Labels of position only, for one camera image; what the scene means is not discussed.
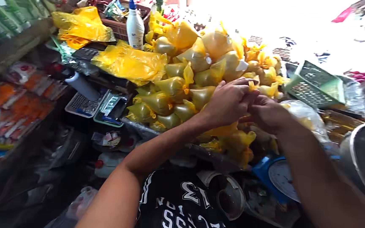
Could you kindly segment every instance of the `green plastic basket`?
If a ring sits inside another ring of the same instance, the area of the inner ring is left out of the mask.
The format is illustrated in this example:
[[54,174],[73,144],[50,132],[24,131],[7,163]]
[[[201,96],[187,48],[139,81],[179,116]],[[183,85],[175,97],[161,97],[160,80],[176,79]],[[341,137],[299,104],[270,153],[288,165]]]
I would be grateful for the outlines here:
[[284,90],[312,107],[345,103],[343,81],[308,61],[298,66]]

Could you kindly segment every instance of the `white cylinder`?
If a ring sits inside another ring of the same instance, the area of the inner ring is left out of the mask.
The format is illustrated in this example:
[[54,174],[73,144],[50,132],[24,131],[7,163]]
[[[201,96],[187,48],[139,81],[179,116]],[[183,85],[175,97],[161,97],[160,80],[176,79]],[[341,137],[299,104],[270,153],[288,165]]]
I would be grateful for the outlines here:
[[76,71],[74,76],[65,80],[69,85],[73,86],[79,93],[90,101],[99,99],[99,92],[96,91],[83,77]]

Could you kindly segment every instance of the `white plastic bottle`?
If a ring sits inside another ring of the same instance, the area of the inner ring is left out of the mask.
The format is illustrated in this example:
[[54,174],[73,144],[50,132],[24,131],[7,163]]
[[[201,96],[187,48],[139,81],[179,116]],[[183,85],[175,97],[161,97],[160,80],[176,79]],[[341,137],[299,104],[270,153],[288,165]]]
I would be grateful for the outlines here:
[[133,0],[129,1],[129,16],[126,21],[126,32],[128,33],[129,45],[134,49],[143,50],[144,24],[137,13]]

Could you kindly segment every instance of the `weighing scale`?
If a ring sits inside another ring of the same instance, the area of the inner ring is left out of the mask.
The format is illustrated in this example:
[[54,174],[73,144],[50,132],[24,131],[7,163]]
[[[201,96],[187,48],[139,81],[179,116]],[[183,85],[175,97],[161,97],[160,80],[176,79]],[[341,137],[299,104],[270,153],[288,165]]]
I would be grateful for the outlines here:
[[264,157],[252,171],[278,202],[287,203],[289,199],[300,202],[292,185],[291,171],[285,157]]

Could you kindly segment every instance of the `black t-shirt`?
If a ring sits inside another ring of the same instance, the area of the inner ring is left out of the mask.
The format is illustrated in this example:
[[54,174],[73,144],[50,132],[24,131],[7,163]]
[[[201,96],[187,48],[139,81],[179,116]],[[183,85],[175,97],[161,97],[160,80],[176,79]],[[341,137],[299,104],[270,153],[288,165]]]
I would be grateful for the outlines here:
[[193,173],[158,170],[143,186],[136,228],[224,228],[229,220]]

